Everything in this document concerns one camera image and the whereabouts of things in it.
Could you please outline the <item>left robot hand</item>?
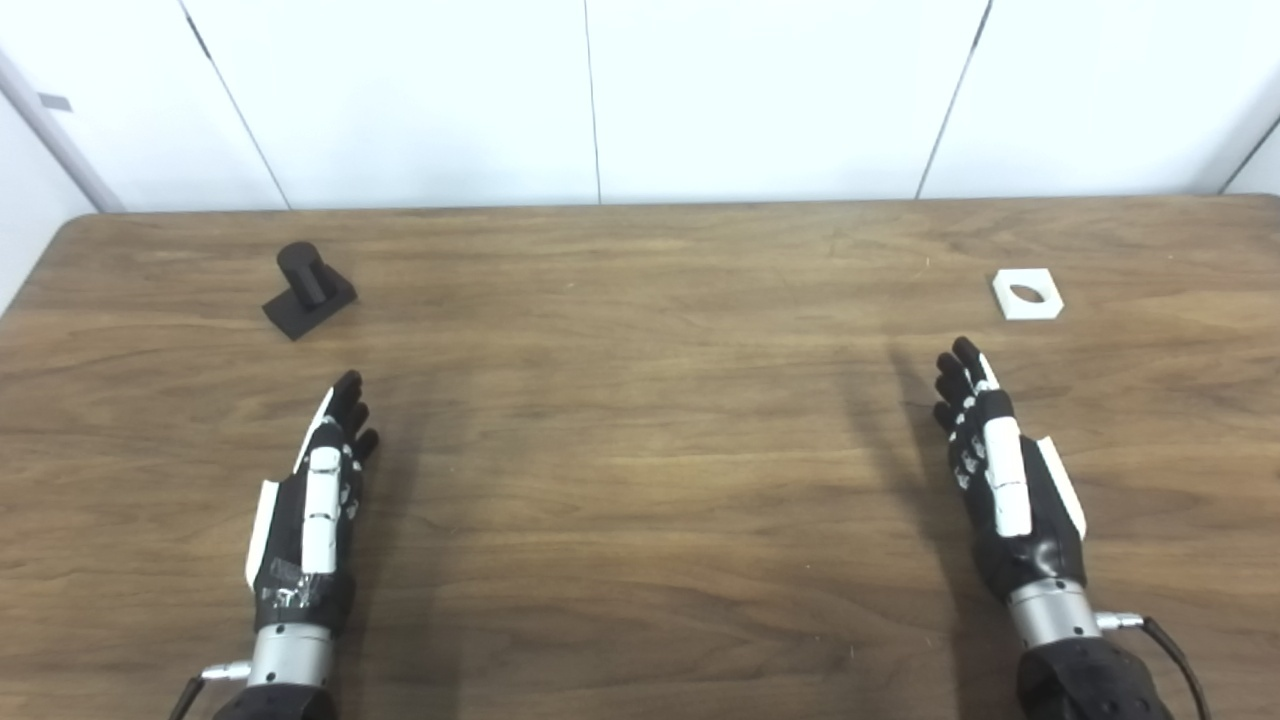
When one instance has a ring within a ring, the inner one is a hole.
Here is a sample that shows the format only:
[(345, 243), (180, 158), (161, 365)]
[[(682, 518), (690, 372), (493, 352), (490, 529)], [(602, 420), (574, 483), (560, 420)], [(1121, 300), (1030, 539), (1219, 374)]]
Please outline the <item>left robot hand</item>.
[(319, 404), (291, 474), (261, 486), (244, 565), (259, 630), (308, 624), (340, 635), (348, 624), (355, 519), (379, 445), (362, 396), (361, 374), (346, 372)]

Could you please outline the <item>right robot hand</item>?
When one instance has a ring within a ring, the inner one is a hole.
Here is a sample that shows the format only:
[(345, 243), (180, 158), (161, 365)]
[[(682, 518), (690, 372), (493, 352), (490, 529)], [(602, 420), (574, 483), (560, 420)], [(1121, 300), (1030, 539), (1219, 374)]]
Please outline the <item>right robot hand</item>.
[(1087, 520), (1051, 439), (1024, 433), (1011, 396), (968, 337), (957, 337), (936, 368), (934, 420), (987, 589), (1005, 601), (1036, 582), (1084, 585)]

